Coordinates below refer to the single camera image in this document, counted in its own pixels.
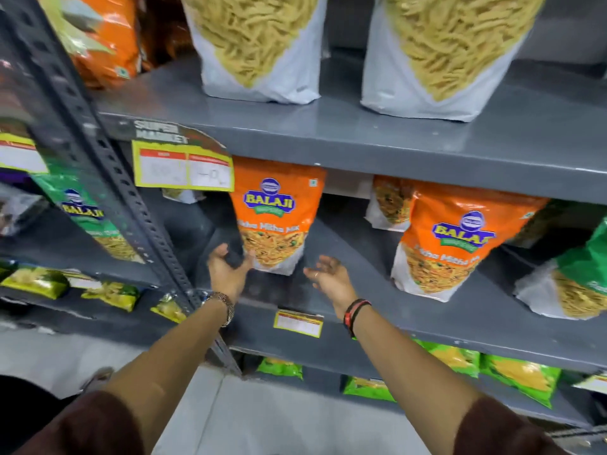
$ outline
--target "hand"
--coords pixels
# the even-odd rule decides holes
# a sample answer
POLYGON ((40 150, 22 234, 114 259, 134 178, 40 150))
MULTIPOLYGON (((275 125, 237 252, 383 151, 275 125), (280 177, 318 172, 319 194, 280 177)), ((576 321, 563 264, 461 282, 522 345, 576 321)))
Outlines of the hand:
POLYGON ((313 286, 320 289, 333 302, 335 314, 340 320, 344 319, 345 311, 354 300, 358 299, 352 287, 348 271, 339 260, 321 255, 316 268, 304 268, 304 274, 314 281, 313 286))
POLYGON ((245 288, 245 280, 248 271, 253 268, 253 252, 247 254, 238 268, 232 268, 225 261, 228 254, 226 243, 217 246, 206 263, 211 274, 211 289, 226 294, 232 303, 236 303, 242 290, 245 288))

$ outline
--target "black pants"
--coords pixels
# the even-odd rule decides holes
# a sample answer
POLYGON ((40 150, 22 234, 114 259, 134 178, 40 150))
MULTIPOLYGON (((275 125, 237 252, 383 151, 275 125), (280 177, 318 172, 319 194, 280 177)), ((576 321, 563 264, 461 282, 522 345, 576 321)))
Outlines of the black pants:
POLYGON ((59 399, 27 380, 0 375, 0 455, 17 450, 76 398, 59 399))

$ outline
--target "forearm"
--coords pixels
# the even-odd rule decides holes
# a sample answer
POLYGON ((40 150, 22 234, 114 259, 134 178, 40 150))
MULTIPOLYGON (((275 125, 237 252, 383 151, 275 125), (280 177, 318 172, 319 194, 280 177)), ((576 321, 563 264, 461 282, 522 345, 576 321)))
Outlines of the forearm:
POLYGON ((482 393, 364 306, 354 334, 433 455, 451 455, 464 416, 482 393))
POLYGON ((117 396, 137 421, 145 453, 152 451, 225 321, 226 306, 209 298, 107 384, 105 391, 117 396))

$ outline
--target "red stripe on price tag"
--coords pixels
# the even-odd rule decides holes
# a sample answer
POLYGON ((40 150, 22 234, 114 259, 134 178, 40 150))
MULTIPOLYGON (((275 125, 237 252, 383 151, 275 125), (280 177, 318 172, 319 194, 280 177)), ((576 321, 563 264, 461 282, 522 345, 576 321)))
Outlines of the red stripe on price tag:
POLYGON ((229 164, 226 161, 218 160, 217 158, 213 158, 212 156, 190 155, 190 160, 212 162, 215 164, 221 164, 222 166, 229 166, 229 164))
POLYGON ((141 156, 150 156, 152 158, 165 158, 167 160, 185 160, 185 153, 165 152, 162 150, 141 149, 141 156))
POLYGON ((34 151, 36 151, 36 147, 34 147, 33 145, 19 144, 19 142, 0 141, 0 145, 2 145, 3 147, 16 147, 18 149, 26 149, 26 150, 34 150, 34 151))

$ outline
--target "red and black bracelet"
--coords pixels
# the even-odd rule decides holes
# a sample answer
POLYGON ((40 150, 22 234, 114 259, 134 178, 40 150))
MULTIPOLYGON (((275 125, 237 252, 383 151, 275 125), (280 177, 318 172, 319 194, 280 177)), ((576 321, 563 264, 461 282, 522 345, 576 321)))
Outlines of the red and black bracelet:
POLYGON ((365 305, 371 305, 371 302, 365 300, 364 298, 359 298, 358 300, 354 300, 344 314, 344 326, 348 329, 350 336, 354 338, 354 320, 356 316, 358 316, 358 312, 360 308, 365 305))

